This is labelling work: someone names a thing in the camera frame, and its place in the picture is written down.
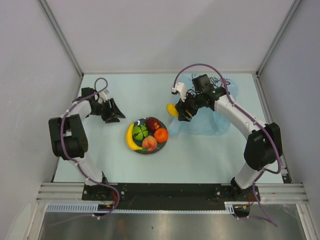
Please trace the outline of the light blue printed plastic bag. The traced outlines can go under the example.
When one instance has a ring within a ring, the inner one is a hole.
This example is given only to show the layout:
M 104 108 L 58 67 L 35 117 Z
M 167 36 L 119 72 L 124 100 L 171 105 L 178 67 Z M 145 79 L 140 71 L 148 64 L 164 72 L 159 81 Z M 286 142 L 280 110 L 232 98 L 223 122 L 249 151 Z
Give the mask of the light blue printed plastic bag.
M 192 79 L 200 76 L 198 73 L 182 73 L 178 78 L 178 82 L 182 82 L 186 85 L 187 90 L 195 90 Z M 209 76 L 210 81 L 214 84 L 215 88 L 223 87 L 222 81 L 217 76 Z M 237 84 L 229 78 L 225 78 L 228 91 L 236 99 L 238 95 Z M 192 118 L 190 122 L 178 121 L 177 118 L 173 118 L 168 126 L 168 132 L 171 135 L 175 134 L 190 134 L 190 135 L 204 135 L 204 136 L 221 136 L 229 130 L 231 122 L 224 116 L 216 111 L 212 111 L 210 108 L 203 107 L 197 111 L 197 114 Z

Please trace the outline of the yellow fake banana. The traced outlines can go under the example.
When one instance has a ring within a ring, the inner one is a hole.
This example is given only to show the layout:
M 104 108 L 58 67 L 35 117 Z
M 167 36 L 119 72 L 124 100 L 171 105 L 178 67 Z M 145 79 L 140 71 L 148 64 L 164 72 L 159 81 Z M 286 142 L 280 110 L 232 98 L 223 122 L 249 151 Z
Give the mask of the yellow fake banana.
M 128 145 L 128 147 L 133 150 L 133 151 L 142 151 L 143 148 L 138 146 L 134 140 L 133 140 L 133 136 L 132 136 L 132 132 L 133 132 L 133 128 L 134 128 L 134 123 L 131 123 L 127 129 L 126 135 L 125 135 L 125 140 L 126 143 Z

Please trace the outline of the green fake watermelon ball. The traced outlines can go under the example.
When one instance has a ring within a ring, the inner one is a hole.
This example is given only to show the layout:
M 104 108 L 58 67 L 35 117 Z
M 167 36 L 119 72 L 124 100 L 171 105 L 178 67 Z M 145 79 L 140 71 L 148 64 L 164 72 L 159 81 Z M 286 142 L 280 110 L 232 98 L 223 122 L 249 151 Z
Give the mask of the green fake watermelon ball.
M 145 125 L 135 125 L 132 129 L 132 137 L 136 141 L 142 142 L 149 135 L 149 130 Z

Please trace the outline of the orange fake mandarin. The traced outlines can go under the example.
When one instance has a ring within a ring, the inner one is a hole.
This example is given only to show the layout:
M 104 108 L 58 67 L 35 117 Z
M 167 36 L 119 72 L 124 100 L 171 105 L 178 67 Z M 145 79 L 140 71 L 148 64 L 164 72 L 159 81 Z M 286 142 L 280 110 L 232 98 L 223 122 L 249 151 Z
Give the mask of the orange fake mandarin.
M 165 143 L 169 138 L 169 133 L 166 128 L 159 128 L 154 132 L 153 136 L 158 143 Z

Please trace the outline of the red fake apple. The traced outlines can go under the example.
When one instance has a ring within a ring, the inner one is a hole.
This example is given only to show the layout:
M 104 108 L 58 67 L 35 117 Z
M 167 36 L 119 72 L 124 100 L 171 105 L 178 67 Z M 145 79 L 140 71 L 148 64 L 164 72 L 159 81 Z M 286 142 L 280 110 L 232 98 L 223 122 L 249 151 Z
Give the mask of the red fake apple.
M 162 127 L 160 121 L 155 117 L 148 117 L 145 120 L 145 126 L 151 132 L 155 132 L 156 130 L 158 130 Z

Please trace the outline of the orange fake peach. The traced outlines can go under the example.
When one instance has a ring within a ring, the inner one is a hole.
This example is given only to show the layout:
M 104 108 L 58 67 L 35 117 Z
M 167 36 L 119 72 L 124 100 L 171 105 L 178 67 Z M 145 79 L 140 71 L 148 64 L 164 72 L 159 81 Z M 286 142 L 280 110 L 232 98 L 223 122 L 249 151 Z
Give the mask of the orange fake peach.
M 142 148 L 145 152 L 153 152 L 154 150 L 157 149 L 157 147 L 158 147 L 158 142 L 152 135 L 147 136 L 142 141 Z

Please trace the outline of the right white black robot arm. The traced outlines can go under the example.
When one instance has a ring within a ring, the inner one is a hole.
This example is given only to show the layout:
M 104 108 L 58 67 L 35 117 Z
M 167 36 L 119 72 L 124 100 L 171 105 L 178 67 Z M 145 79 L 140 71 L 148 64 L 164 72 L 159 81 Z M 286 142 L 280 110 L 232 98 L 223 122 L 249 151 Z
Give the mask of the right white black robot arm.
M 266 123 L 250 115 L 228 91 L 223 83 L 216 87 L 207 74 L 192 80 L 193 88 L 187 89 L 182 82 L 175 81 L 171 88 L 173 95 L 180 97 L 178 103 L 168 112 L 179 121 L 190 122 L 201 108 L 209 108 L 229 120 L 246 139 L 244 160 L 240 172 L 232 179 L 231 196 L 242 201 L 249 194 L 249 187 L 257 181 L 268 166 L 281 162 L 283 154 L 280 127 Z

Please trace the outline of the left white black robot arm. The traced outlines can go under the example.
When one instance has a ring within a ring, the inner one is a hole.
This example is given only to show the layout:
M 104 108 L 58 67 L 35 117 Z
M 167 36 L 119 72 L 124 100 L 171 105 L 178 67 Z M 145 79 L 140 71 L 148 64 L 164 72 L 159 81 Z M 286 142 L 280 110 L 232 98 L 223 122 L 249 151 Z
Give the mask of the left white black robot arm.
M 118 123 L 125 115 L 107 90 L 86 87 L 69 109 L 59 117 L 49 119 L 49 135 L 53 154 L 72 164 L 84 178 L 87 186 L 94 186 L 93 194 L 100 200 L 110 196 L 108 180 L 88 153 L 89 141 L 83 121 L 89 116 L 100 116 L 102 121 Z

